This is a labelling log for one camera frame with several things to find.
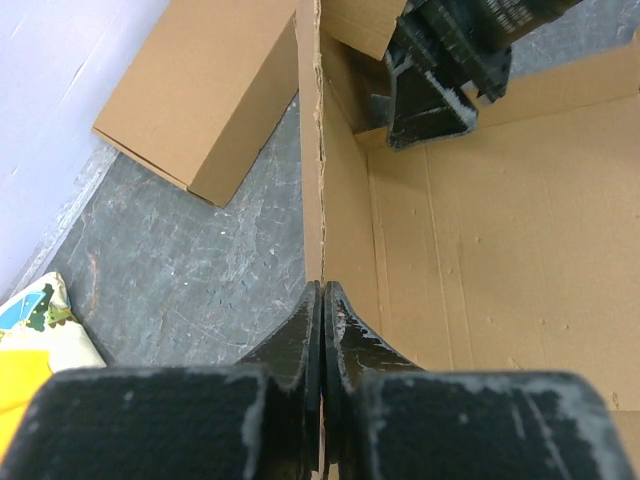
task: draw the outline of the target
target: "white scuff mark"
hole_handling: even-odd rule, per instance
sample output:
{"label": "white scuff mark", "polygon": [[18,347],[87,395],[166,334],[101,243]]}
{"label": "white scuff mark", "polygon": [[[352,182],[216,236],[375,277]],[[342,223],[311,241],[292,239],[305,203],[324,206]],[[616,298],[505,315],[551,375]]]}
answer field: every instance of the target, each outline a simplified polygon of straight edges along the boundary
{"label": "white scuff mark", "polygon": [[558,398],[557,418],[575,422],[577,437],[591,447],[598,478],[626,478],[632,471],[628,461],[619,454],[622,445],[607,408],[593,388],[580,377],[568,374],[531,377],[520,373],[423,375],[445,384],[461,386],[475,394],[485,390],[511,395],[519,392],[530,398],[531,395],[553,392]]}
{"label": "white scuff mark", "polygon": [[390,345],[388,345],[384,340],[382,340],[380,338],[380,336],[376,332],[371,330],[371,328],[369,328],[369,326],[366,323],[364,323],[362,320],[360,320],[359,322],[355,323],[354,326],[358,327],[360,329],[360,332],[362,334],[362,338],[368,338],[368,339],[371,339],[371,340],[375,340],[378,343],[379,346],[381,346],[381,347],[383,347],[383,348],[385,348],[385,349],[387,349],[387,350],[389,350],[391,352],[397,353],[393,348],[391,348]]}
{"label": "white scuff mark", "polygon": [[13,37],[16,36],[16,34],[18,33],[18,31],[20,30],[20,28],[22,27],[22,24],[24,23],[24,21],[26,20],[28,15],[23,15],[22,18],[20,19],[20,21],[18,22],[18,24],[15,26],[15,28],[11,31],[11,36],[9,37],[9,39],[13,39]]}
{"label": "white scuff mark", "polygon": [[334,324],[338,341],[341,342],[347,330],[347,319],[343,312],[338,312],[338,321]]}
{"label": "white scuff mark", "polygon": [[382,404],[382,385],[383,382],[378,382],[375,386],[376,392],[374,393],[373,398],[375,399],[374,404],[371,407],[371,419],[370,427],[369,427],[369,436],[371,439],[371,467],[375,478],[384,478],[382,475],[382,470],[380,469],[380,457],[378,455],[378,437],[380,432],[384,430],[387,426],[387,423],[382,419],[384,415],[384,405]]}
{"label": "white scuff mark", "polygon": [[511,368],[513,368],[514,370],[522,370],[522,366],[520,366],[520,364],[516,361],[515,358],[510,358],[509,364],[511,365]]}
{"label": "white scuff mark", "polygon": [[35,417],[38,414],[38,411],[40,411],[40,408],[37,405],[32,405],[31,407],[29,407],[29,410],[27,410],[24,418],[28,419],[31,417]]}
{"label": "white scuff mark", "polygon": [[362,369],[363,372],[366,372],[368,370],[374,370],[371,367],[367,367],[366,365],[363,365],[362,362],[360,361],[360,357],[358,356],[357,353],[356,353],[356,363],[360,366],[360,368]]}
{"label": "white scuff mark", "polygon": [[[257,378],[260,387],[262,387],[262,381]],[[262,438],[260,436],[260,429],[262,427],[262,410],[264,409],[264,394],[258,394],[256,401],[247,408],[244,414],[244,420],[242,422],[241,434],[242,443],[247,447],[249,451],[247,463],[244,466],[242,476],[245,480],[251,480],[254,478],[256,468],[258,467],[258,452],[260,451],[260,444]]]}
{"label": "white scuff mark", "polygon": [[258,258],[256,239],[258,238],[258,218],[262,212],[264,199],[259,201],[241,199],[240,203],[246,205],[242,209],[238,222],[246,225],[246,229],[233,235],[233,242],[229,246],[226,255],[227,269],[222,272],[221,282],[235,282],[238,278],[245,278],[251,270],[251,266]]}
{"label": "white scuff mark", "polygon": [[473,108],[469,108],[464,105],[457,93],[453,88],[444,88],[440,85],[440,82],[436,80],[431,72],[426,73],[426,77],[430,80],[430,83],[440,92],[440,94],[444,97],[445,100],[449,102],[450,105],[454,107],[456,114],[460,117],[460,119],[466,124],[469,125],[472,129],[475,128],[477,123],[477,113]]}
{"label": "white scuff mark", "polygon": [[164,373],[161,368],[130,368],[130,369],[109,369],[109,368],[92,368],[74,373],[78,381],[98,381],[104,378],[151,378],[156,374]]}
{"label": "white scuff mark", "polygon": [[511,404],[511,417],[513,418],[513,424],[516,427],[518,438],[520,438],[521,440],[526,440],[527,433],[524,430],[524,422],[522,421],[520,410],[518,410],[518,406],[513,403]]}
{"label": "white scuff mark", "polygon": [[529,408],[531,409],[531,413],[533,413],[533,417],[536,419],[536,422],[538,422],[538,425],[540,427],[540,433],[542,434],[544,443],[547,446],[547,450],[549,450],[551,457],[553,458],[553,462],[555,466],[558,467],[558,470],[560,471],[560,475],[562,475],[562,478],[564,480],[573,480],[573,477],[569,473],[569,469],[567,468],[567,466],[564,463],[564,460],[562,459],[562,455],[560,454],[558,445],[553,439],[553,431],[549,428],[549,425],[547,425],[547,422],[544,421],[544,417],[542,416],[542,413],[540,412],[538,405],[533,400],[533,398],[531,398],[527,393],[524,393],[524,398],[527,400],[527,403],[529,404]]}

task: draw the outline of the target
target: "corrugated cardboard edge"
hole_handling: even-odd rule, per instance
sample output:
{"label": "corrugated cardboard edge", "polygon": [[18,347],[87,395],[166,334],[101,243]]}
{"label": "corrugated cardboard edge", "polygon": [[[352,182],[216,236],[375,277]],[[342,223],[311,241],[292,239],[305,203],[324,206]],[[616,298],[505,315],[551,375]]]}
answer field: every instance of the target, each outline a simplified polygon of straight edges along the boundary
{"label": "corrugated cardboard edge", "polygon": [[320,55],[320,0],[299,0],[296,14],[300,79],[300,143],[306,276],[324,281],[323,76]]}
{"label": "corrugated cardboard edge", "polygon": [[133,150],[129,149],[126,145],[123,145],[122,143],[118,142],[114,138],[112,138],[109,135],[107,135],[106,133],[102,132],[97,127],[93,127],[91,129],[91,131],[93,133],[95,133],[96,135],[98,135],[100,138],[102,138],[109,145],[115,147],[116,149],[118,149],[122,153],[126,154],[129,158],[132,158],[133,160],[138,162],[143,167],[148,168],[149,170],[151,170],[156,175],[159,175],[160,177],[164,178],[169,183],[172,183],[173,185],[175,185],[176,187],[180,188],[181,190],[185,190],[185,191],[187,190],[187,186],[183,182],[181,182],[180,180],[175,178],[173,175],[165,172],[161,168],[156,167],[153,163],[149,162],[146,158],[138,155],[136,152],[134,152]]}
{"label": "corrugated cardboard edge", "polygon": [[[640,86],[638,36],[636,32],[629,45],[514,79],[504,98],[489,107],[480,107],[478,129],[637,94]],[[583,78],[582,73],[586,70],[594,72],[594,75]],[[387,128],[359,133],[355,137],[367,148],[384,147]]]}
{"label": "corrugated cardboard edge", "polygon": [[187,189],[225,206],[254,164],[298,90],[294,15],[260,66],[233,115]]}
{"label": "corrugated cardboard edge", "polygon": [[323,0],[322,30],[381,60],[406,0]]}

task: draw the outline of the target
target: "gray concrete floor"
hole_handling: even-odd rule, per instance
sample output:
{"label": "gray concrete floor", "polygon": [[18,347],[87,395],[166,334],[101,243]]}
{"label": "gray concrete floor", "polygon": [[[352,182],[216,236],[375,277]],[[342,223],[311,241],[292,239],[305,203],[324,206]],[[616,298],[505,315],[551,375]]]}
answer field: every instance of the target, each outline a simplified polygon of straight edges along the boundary
{"label": "gray concrete floor", "polygon": [[[626,43],[639,22],[640,0],[585,0],[518,42],[513,72]],[[294,101],[224,210],[117,159],[49,265],[109,364],[233,363],[285,318],[304,284],[299,148]]]}

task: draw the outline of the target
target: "cardboard box wall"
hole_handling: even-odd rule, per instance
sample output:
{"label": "cardboard box wall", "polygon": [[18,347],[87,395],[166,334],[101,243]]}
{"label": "cardboard box wall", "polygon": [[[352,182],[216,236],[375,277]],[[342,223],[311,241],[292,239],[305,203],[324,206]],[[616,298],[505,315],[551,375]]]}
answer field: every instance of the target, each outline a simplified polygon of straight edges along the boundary
{"label": "cardboard box wall", "polygon": [[425,369],[583,375],[640,471],[637,46],[516,80],[472,135],[393,153],[351,133],[358,82],[320,12],[297,18],[308,279],[340,281]]}
{"label": "cardboard box wall", "polygon": [[94,132],[224,206],[298,86],[295,0],[173,1]]}
{"label": "cardboard box wall", "polygon": [[321,28],[332,38],[382,59],[407,0],[324,0]]}

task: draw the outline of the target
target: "patterned fabric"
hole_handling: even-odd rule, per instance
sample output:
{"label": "patterned fabric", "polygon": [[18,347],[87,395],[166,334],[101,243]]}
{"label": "patterned fabric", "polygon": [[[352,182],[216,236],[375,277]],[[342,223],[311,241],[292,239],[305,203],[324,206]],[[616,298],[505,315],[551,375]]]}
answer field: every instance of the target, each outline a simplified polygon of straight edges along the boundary
{"label": "patterned fabric", "polygon": [[0,307],[0,461],[31,397],[52,373],[105,363],[48,273]]}

